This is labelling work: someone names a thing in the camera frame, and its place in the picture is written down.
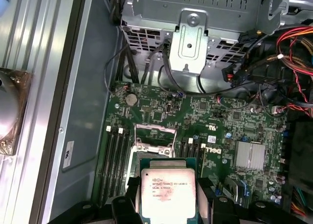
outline green circuit board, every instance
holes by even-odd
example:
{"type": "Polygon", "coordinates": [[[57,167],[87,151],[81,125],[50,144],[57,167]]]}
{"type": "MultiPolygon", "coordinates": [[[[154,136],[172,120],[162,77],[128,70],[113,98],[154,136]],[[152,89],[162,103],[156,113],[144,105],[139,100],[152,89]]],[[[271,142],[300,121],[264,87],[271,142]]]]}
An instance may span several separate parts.
{"type": "MultiPolygon", "coordinates": [[[[209,177],[217,191],[223,191],[226,178],[242,182],[248,194],[245,206],[254,200],[270,201],[273,190],[280,193],[282,185],[275,178],[280,172],[283,136],[277,128],[285,124],[285,117],[270,117],[257,104],[230,110],[221,106],[214,96],[186,97],[153,86],[129,83],[127,86],[124,82],[115,85],[118,91],[111,95],[108,103],[99,152],[92,195],[95,202],[102,205],[108,197],[125,192],[125,176],[135,134],[137,140],[140,138],[141,142],[151,145],[166,147],[174,143],[175,157],[197,157],[198,176],[209,177]],[[132,99],[127,103],[129,94],[132,99]],[[175,129],[176,135],[153,129],[134,132],[135,124],[175,129]],[[121,129],[123,135],[118,137],[121,129]],[[236,167],[236,147],[242,141],[265,147],[261,170],[236,167]]],[[[224,104],[239,108],[246,102],[225,98],[224,104]]],[[[149,155],[134,155],[132,176],[138,175],[138,160],[149,155]]]]}

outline cable tie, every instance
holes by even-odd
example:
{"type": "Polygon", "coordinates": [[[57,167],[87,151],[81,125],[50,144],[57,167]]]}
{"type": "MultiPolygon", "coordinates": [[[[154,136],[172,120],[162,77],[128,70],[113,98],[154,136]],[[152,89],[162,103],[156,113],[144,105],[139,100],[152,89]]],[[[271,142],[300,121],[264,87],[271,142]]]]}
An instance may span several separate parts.
{"type": "Polygon", "coordinates": [[[277,55],[277,58],[278,59],[282,59],[284,57],[284,55],[283,54],[279,54],[279,55],[277,55]]]}

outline connector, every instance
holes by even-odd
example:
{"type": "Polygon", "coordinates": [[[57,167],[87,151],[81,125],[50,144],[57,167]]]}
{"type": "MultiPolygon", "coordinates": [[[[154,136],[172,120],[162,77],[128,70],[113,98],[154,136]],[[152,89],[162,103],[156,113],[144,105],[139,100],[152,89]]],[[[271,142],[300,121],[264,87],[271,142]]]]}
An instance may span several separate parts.
{"type": "Polygon", "coordinates": [[[222,76],[225,82],[229,82],[234,75],[234,68],[236,65],[231,64],[228,67],[222,69],[222,76]]]}
{"type": "Polygon", "coordinates": [[[251,43],[251,42],[254,42],[256,39],[258,39],[258,37],[259,37],[258,31],[256,31],[255,29],[252,29],[247,32],[241,33],[238,38],[238,43],[241,45],[251,43]]]}
{"type": "Polygon", "coordinates": [[[242,84],[247,78],[247,73],[244,70],[239,70],[238,72],[236,72],[233,77],[231,78],[230,82],[234,85],[234,86],[238,86],[240,84],[242,84]]]}

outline motherboard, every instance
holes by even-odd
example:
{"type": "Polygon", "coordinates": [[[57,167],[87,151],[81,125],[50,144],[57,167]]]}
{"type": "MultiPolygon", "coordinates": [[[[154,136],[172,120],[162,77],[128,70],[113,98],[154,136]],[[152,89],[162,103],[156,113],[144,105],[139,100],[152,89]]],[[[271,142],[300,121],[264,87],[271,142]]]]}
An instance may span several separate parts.
{"type": "Polygon", "coordinates": [[[197,176],[208,177],[216,195],[241,206],[281,200],[281,148],[286,118],[257,103],[215,96],[191,97],[159,87],[115,83],[99,151],[93,201],[122,195],[139,176],[141,158],[194,157],[197,176]]]}

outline chipset heatsink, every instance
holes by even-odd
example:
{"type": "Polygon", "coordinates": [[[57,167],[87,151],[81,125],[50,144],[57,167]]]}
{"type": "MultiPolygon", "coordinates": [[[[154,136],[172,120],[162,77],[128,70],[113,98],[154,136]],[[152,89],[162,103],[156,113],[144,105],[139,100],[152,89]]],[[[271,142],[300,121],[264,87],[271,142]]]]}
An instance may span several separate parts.
{"type": "Polygon", "coordinates": [[[265,145],[237,142],[234,164],[239,168],[263,170],[265,145]]]}

